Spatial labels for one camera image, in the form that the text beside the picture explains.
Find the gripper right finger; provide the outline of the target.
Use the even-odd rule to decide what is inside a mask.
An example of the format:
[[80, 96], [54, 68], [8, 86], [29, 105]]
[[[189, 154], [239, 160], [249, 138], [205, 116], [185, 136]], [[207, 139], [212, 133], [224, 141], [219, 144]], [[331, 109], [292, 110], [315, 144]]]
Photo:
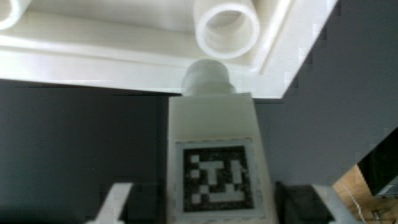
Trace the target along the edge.
[[276, 183], [279, 224], [363, 224], [331, 186]]

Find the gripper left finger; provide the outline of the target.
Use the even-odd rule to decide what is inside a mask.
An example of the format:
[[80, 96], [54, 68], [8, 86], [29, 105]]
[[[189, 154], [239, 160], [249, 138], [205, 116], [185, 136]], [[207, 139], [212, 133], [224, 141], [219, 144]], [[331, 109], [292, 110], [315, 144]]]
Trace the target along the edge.
[[132, 188], [132, 183], [116, 183], [112, 185], [96, 218], [86, 224], [125, 224], [121, 213]]

